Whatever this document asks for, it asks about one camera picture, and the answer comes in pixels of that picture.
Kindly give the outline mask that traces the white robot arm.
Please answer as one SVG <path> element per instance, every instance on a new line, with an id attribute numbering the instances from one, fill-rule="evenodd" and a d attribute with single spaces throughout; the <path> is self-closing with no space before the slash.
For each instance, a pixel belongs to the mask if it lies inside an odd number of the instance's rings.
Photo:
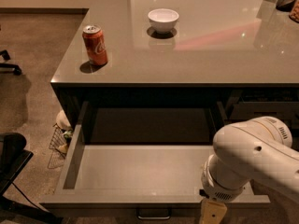
<path id="1" fill-rule="evenodd" d="M 215 133 L 213 148 L 201 176 L 206 197 L 199 224 L 220 224 L 226 204 L 251 180 L 299 201 L 299 153 L 281 120 L 258 117 L 225 125 Z"/>

